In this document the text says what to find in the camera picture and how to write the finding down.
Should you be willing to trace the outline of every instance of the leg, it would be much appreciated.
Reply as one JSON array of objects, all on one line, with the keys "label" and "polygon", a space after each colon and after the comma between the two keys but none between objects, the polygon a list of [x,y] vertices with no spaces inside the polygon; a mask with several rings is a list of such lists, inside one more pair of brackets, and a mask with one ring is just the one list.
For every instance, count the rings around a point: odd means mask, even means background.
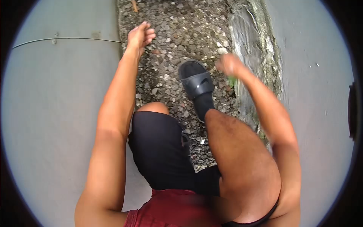
[{"label": "leg", "polygon": [[151,188],[194,191],[194,168],[182,147],[182,128],[161,102],[148,103],[132,118],[129,145]]},{"label": "leg", "polygon": [[142,107],[140,107],[137,111],[148,111],[148,112],[169,114],[167,106],[161,102],[151,102],[145,104]]},{"label": "leg", "polygon": [[221,173],[220,196],[238,201],[235,222],[264,217],[281,189],[277,165],[257,134],[236,118],[211,109],[205,115],[209,146]]}]

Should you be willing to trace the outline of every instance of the black shorts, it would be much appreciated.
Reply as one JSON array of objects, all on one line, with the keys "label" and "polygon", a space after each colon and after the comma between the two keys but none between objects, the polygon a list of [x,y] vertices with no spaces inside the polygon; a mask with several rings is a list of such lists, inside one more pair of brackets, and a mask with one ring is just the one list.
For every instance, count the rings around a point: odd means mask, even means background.
[{"label": "black shorts", "polygon": [[[185,189],[201,195],[219,194],[221,174],[218,166],[194,171],[189,148],[182,146],[182,128],[172,116],[140,111],[132,118],[129,146],[134,162],[155,190]],[[258,226],[272,215],[274,208],[262,219],[248,224],[229,222],[223,226]]]}]

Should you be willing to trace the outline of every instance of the left arm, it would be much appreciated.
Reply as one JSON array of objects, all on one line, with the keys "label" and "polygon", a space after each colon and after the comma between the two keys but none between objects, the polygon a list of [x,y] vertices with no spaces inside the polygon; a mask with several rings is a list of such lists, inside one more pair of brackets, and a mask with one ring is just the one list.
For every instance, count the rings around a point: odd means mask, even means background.
[{"label": "left arm", "polygon": [[76,226],[121,226],[125,195],[126,141],[134,112],[136,77],[145,45],[155,38],[144,22],[128,36],[127,49],[98,113],[85,189],[75,211]]}]

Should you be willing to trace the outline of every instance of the black border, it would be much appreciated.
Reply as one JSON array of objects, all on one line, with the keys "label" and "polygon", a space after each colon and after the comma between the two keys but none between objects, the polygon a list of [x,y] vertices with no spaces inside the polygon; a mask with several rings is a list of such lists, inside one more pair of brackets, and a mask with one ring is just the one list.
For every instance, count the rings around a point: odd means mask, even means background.
[{"label": "black border", "polygon": [[[322,0],[335,19],[350,50],[357,97],[357,138],[354,145],[348,177],[332,208],[319,226],[356,226],[363,214],[363,153],[362,153],[362,75],[363,75],[363,21],[361,7],[356,0]],[[1,81],[12,41],[22,21],[36,0],[1,1]],[[1,132],[1,226],[40,226],[29,212],[9,172]]]}]

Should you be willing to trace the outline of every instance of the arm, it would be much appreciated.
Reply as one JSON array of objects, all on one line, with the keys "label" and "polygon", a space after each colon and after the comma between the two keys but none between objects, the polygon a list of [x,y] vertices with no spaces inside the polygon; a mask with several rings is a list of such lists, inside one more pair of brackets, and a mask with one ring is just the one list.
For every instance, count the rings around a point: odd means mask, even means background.
[{"label": "arm", "polygon": [[262,128],[270,141],[281,176],[279,204],[271,218],[296,210],[300,202],[301,168],[299,147],[289,114],[284,106],[238,57],[227,54],[217,63],[227,75],[235,76],[248,89]]},{"label": "arm", "polygon": [[127,49],[98,113],[85,189],[75,211],[77,226],[121,226],[125,195],[125,149],[134,111],[136,76],[143,47],[155,38],[143,23],[129,33]]}]

